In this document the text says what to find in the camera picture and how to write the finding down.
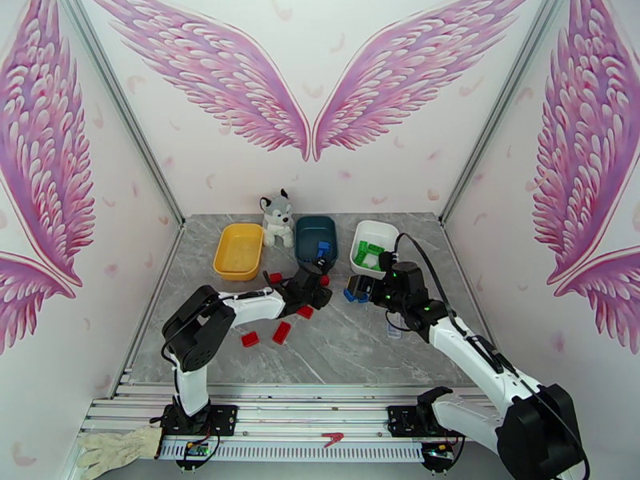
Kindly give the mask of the yellow plastic container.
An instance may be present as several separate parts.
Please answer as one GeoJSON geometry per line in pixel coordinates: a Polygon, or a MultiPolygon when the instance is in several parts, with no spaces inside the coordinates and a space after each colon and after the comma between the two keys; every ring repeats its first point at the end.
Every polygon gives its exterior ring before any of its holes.
{"type": "Polygon", "coordinates": [[[255,223],[238,222],[224,228],[213,260],[214,271],[224,280],[248,282],[260,267],[263,229],[255,223]]]}

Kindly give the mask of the husky plush toy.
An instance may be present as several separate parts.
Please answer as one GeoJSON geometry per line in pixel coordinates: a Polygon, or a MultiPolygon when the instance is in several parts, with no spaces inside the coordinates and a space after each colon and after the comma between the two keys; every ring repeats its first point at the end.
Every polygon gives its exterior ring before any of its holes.
{"type": "Polygon", "coordinates": [[[276,239],[280,238],[285,248],[293,248],[294,219],[286,190],[280,189],[280,193],[275,196],[261,197],[259,206],[263,212],[263,245],[273,247],[276,239]]]}

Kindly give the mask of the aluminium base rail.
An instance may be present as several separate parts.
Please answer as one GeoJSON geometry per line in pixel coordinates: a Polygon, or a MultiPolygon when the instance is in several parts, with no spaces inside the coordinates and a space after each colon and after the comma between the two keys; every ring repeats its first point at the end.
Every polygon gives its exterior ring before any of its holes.
{"type": "MultiPolygon", "coordinates": [[[[340,432],[347,441],[384,440],[389,405],[416,403],[428,386],[213,384],[215,405],[236,406],[236,441],[315,441],[340,432]]],[[[110,398],[92,401],[80,431],[125,433],[148,425],[170,404],[166,383],[121,383],[110,398]]]]}

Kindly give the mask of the aluminium table side rail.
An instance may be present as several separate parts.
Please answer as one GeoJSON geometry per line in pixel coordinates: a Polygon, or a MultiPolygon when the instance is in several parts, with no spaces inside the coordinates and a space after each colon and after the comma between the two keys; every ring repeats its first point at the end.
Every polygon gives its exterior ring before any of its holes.
{"type": "Polygon", "coordinates": [[[453,240],[447,230],[446,224],[440,217],[437,218],[437,223],[438,223],[438,228],[440,229],[440,232],[445,240],[446,248],[450,253],[450,258],[456,267],[456,270],[460,276],[460,279],[462,280],[462,285],[465,289],[465,294],[468,300],[470,301],[471,307],[473,308],[472,315],[474,316],[474,319],[478,322],[477,326],[474,326],[474,327],[470,326],[470,328],[474,331],[481,331],[482,336],[487,338],[488,341],[493,346],[495,346],[495,348],[498,351],[500,351],[499,342],[494,336],[494,333],[492,332],[490,325],[486,320],[486,315],[482,309],[481,303],[479,301],[479,297],[477,296],[477,292],[474,290],[473,283],[471,282],[470,277],[464,268],[463,262],[458,252],[456,251],[453,240]]]}
{"type": "Polygon", "coordinates": [[[169,274],[171,265],[175,259],[175,256],[182,242],[184,233],[185,233],[185,221],[182,221],[178,225],[177,233],[171,243],[171,246],[167,252],[167,255],[164,261],[162,262],[162,266],[160,267],[158,278],[154,284],[149,300],[143,309],[140,321],[135,327],[131,343],[126,352],[124,362],[122,364],[122,369],[114,385],[114,390],[116,390],[123,383],[124,379],[126,378],[126,376],[130,374],[133,368],[133,364],[135,362],[136,356],[138,355],[139,348],[142,344],[145,333],[153,317],[154,310],[157,306],[158,300],[162,293],[162,288],[166,283],[167,276],[169,274]]]}

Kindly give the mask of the aluminium frame post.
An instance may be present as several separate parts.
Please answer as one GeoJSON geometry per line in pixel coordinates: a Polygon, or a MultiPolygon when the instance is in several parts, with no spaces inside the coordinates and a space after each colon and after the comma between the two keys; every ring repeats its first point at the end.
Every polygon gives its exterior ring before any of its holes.
{"type": "Polygon", "coordinates": [[[479,163],[481,162],[487,147],[493,136],[500,127],[505,117],[507,109],[514,101],[516,92],[521,84],[522,78],[530,68],[530,64],[539,49],[540,43],[546,36],[551,23],[558,15],[559,9],[565,0],[542,0],[541,4],[530,24],[526,36],[518,49],[514,61],[507,73],[500,91],[490,112],[482,126],[470,155],[462,167],[462,171],[455,181],[450,196],[438,216],[440,227],[446,227],[448,220],[452,217],[455,208],[464,195],[466,188],[471,184],[473,176],[479,163]]]}
{"type": "Polygon", "coordinates": [[[146,168],[150,172],[156,187],[180,228],[184,227],[186,217],[180,208],[173,191],[170,189],[162,169],[157,162],[152,147],[140,126],[126,92],[118,80],[114,68],[98,38],[98,34],[90,21],[89,15],[81,0],[59,0],[62,8],[80,37],[94,68],[114,104],[118,116],[130,136],[146,168]]]}

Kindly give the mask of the white plastic container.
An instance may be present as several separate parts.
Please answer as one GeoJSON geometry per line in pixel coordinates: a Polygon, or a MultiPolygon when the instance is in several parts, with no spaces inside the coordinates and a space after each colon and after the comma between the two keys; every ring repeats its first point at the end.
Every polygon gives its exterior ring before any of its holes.
{"type": "Polygon", "coordinates": [[[385,273],[380,271],[378,266],[378,255],[366,254],[361,265],[354,262],[357,252],[364,250],[365,245],[370,242],[382,246],[385,250],[392,251],[396,238],[399,235],[398,229],[384,222],[375,220],[363,220],[357,226],[350,249],[350,265],[353,272],[358,275],[366,275],[372,278],[383,278],[385,273]]]}

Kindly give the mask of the white work glove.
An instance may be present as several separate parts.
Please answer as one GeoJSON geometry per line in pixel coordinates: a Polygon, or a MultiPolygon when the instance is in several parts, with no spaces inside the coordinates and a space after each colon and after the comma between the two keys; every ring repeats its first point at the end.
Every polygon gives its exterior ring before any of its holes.
{"type": "Polygon", "coordinates": [[[78,440],[83,453],[76,466],[84,469],[82,480],[96,480],[140,458],[155,458],[161,442],[162,430],[151,426],[126,434],[88,434],[78,440]]]}

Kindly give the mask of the teal plastic container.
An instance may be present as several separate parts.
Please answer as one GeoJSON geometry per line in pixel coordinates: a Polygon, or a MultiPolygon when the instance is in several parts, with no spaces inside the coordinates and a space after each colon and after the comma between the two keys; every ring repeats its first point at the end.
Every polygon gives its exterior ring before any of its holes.
{"type": "Polygon", "coordinates": [[[325,256],[334,264],[338,260],[338,238],[334,220],[325,215],[300,217],[294,229],[294,254],[299,263],[317,258],[318,243],[330,242],[330,251],[325,256]]]}

